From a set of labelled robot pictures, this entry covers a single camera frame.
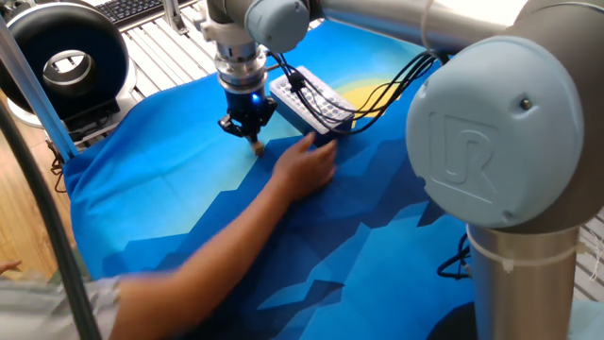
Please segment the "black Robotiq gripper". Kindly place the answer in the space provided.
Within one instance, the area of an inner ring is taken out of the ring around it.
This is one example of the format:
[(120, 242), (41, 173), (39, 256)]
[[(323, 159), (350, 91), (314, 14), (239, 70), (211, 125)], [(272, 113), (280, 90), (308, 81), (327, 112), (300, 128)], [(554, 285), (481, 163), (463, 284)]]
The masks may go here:
[[(252, 93), (226, 92), (227, 113), (219, 121), (221, 129), (247, 141), (257, 141), (262, 127), (265, 127), (277, 109), (274, 99), (266, 99), (265, 90), (260, 88)], [(251, 119), (252, 133), (248, 126), (238, 124), (243, 118)]]

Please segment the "person right hand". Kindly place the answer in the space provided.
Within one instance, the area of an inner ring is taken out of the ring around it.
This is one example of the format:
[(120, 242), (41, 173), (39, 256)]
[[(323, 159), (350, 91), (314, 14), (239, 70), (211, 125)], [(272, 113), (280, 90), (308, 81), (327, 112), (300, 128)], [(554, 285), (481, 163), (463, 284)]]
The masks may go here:
[(294, 202), (327, 185), (336, 172), (338, 145), (331, 141), (312, 148), (315, 134), (310, 133), (290, 146), (277, 160), (267, 184), (279, 198)]

